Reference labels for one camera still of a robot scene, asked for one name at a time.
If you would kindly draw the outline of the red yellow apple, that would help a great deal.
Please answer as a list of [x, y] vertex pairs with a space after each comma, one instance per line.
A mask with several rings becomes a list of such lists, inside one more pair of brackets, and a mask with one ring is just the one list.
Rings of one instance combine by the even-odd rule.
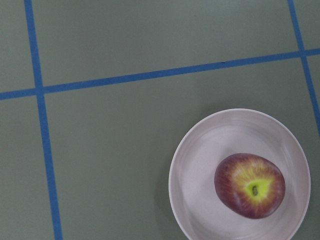
[[249, 219], [263, 219], [281, 205], [286, 182], [271, 161], [250, 153], [223, 159], [214, 173], [217, 197], [233, 212]]

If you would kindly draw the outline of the brown paper table cover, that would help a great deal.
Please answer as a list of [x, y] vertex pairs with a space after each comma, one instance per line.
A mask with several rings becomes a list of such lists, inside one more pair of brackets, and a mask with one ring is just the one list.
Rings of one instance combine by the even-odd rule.
[[311, 196], [294, 239], [319, 239], [319, 1], [1, 1], [1, 239], [183, 240], [173, 154], [231, 108], [295, 135]]

